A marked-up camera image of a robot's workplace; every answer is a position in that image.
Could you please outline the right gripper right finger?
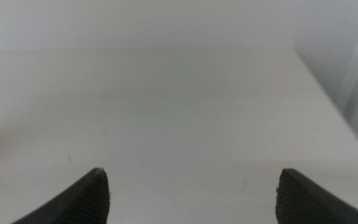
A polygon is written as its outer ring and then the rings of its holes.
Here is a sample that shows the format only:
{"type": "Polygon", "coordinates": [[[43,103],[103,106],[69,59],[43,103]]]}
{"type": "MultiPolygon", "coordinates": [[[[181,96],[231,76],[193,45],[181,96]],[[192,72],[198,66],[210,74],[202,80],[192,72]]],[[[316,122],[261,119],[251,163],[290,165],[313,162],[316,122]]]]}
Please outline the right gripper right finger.
{"type": "Polygon", "coordinates": [[[276,189],[279,224],[358,224],[358,209],[295,169],[283,169],[276,189]]]}

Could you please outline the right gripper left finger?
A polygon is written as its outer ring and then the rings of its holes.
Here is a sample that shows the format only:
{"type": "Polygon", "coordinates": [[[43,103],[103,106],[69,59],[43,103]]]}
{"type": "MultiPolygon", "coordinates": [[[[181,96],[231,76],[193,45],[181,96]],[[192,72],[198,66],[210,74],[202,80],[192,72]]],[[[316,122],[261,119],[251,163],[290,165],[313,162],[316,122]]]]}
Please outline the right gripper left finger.
{"type": "Polygon", "coordinates": [[[94,168],[41,207],[15,221],[16,224],[106,224],[110,209],[108,177],[94,168]]]}

